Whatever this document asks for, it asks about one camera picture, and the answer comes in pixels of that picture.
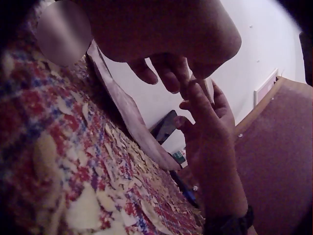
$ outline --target wrist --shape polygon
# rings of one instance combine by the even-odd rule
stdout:
[[[200,182],[205,202],[206,218],[233,215],[242,217],[248,209],[247,199],[236,170],[209,174]]]

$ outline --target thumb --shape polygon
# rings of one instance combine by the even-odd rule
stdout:
[[[174,118],[174,124],[175,127],[178,130],[181,130],[184,134],[185,141],[188,141],[189,139],[194,138],[194,126],[193,124],[188,120],[188,118],[184,116],[177,116]]]

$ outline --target hand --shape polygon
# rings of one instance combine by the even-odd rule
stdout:
[[[214,168],[235,165],[234,117],[223,92],[214,82],[213,87],[215,104],[211,105],[197,83],[189,84],[189,101],[179,107],[191,112],[195,124],[182,116],[174,119],[185,136],[188,165],[199,181]]]
[[[180,92],[184,100],[188,100],[187,85],[190,81],[187,67],[187,59],[183,56],[171,53],[160,53],[150,56],[152,65],[158,73],[165,88],[176,94]],[[189,61],[189,67],[197,79],[209,77],[221,64],[201,64]],[[145,59],[137,59],[128,62],[132,71],[144,82],[148,84],[157,84],[158,78],[146,64]]]
[[[215,83],[213,87],[215,104],[211,105],[199,84],[190,82],[189,101],[180,108],[191,112],[195,124],[182,116],[174,122],[185,136],[188,166],[200,183],[206,217],[242,217],[248,204],[236,169],[235,121],[225,95]]]
[[[149,57],[165,87],[181,91],[184,99],[186,58],[195,77],[205,79],[241,46],[220,0],[76,1],[88,13],[104,55],[127,62],[141,80],[155,84],[157,77],[144,61]]]

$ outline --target fingernail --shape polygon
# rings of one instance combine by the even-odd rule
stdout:
[[[154,83],[151,83],[151,85],[155,85],[159,82],[159,80],[156,80]]]
[[[174,118],[174,124],[175,124],[175,127],[177,129],[179,129],[183,124],[184,124],[185,120],[180,118],[180,117],[175,117]]]
[[[182,107],[185,105],[185,103],[188,103],[188,101],[187,101],[187,100],[183,100],[183,101],[179,104],[179,107],[182,108]]]

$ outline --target black wristband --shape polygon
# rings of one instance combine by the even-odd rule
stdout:
[[[253,209],[248,206],[244,217],[225,216],[212,220],[206,220],[203,235],[247,235],[248,229],[254,220]]]

